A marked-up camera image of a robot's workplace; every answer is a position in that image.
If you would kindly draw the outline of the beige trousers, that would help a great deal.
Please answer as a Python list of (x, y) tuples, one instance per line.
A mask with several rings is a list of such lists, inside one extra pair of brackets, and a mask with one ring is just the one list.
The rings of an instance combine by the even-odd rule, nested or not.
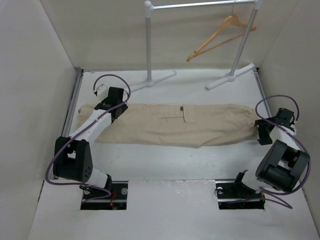
[(242, 104), (132, 103), (96, 140), (189, 148), (223, 146), (255, 137), (256, 120), (255, 110)]

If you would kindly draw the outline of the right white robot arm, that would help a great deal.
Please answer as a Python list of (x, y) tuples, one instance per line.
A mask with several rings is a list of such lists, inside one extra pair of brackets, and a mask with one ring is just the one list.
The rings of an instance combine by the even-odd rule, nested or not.
[(254, 123), (258, 130), (258, 147), (268, 149), (262, 157), (239, 163), (234, 180), (218, 180), (215, 196), (220, 205), (243, 208), (245, 205), (263, 206), (278, 202), (280, 195), (294, 192), (302, 173), (309, 168), (310, 155), (301, 150), (295, 138), (295, 114), (279, 108), (276, 115)]

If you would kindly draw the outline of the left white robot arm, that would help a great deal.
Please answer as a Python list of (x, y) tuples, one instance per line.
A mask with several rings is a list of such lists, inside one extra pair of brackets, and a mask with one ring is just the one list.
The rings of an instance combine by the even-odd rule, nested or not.
[(94, 168), (91, 145), (127, 110), (124, 93), (123, 88), (110, 87), (107, 97), (93, 108), (89, 118), (75, 132), (56, 140), (50, 164), (56, 177), (72, 180), (74, 185), (93, 188), (103, 200), (112, 195), (112, 178)]

